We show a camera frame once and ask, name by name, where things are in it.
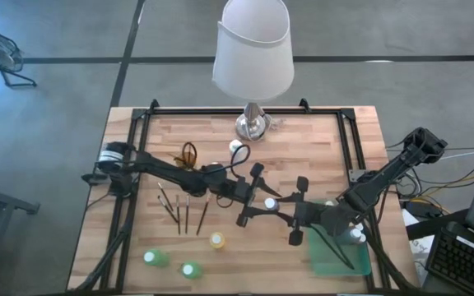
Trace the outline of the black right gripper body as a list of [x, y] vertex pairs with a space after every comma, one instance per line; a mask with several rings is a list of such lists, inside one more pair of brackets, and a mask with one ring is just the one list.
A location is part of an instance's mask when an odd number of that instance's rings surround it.
[[312, 228], [314, 224], [321, 224], [321, 216], [331, 206], [326, 204], [305, 201], [304, 195], [308, 191], [309, 180], [306, 177], [299, 176], [296, 181], [297, 192], [302, 192], [302, 202], [293, 202], [295, 211], [293, 217], [298, 220], [298, 227], [293, 228], [289, 236], [291, 246], [299, 246], [303, 240], [303, 232], [300, 227]]

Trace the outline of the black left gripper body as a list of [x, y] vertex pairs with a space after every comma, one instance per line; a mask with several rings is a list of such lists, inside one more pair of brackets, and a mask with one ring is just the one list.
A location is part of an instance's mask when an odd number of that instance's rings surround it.
[[264, 170], [264, 166], [260, 163], [253, 165], [250, 175], [253, 178], [251, 183], [246, 183], [243, 179], [238, 181], [238, 193], [242, 194], [243, 209], [239, 213], [236, 224], [238, 226], [245, 226], [249, 218], [252, 218], [253, 208], [252, 203], [255, 198], [255, 191], [258, 188], [259, 179]]

